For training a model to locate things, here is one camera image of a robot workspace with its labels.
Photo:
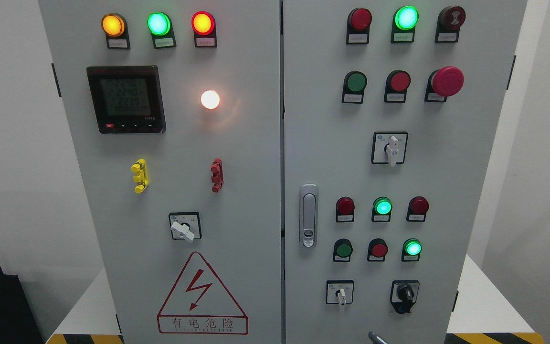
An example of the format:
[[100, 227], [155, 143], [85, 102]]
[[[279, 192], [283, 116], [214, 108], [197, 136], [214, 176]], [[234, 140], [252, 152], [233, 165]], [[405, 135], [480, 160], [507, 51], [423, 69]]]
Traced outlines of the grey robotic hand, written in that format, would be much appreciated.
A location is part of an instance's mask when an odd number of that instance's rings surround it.
[[388, 342], [386, 342], [384, 339], [380, 338], [380, 336], [377, 335], [377, 333], [374, 333], [374, 332], [369, 332], [368, 333], [368, 338], [371, 340], [371, 342], [373, 342], [373, 344], [388, 344]]

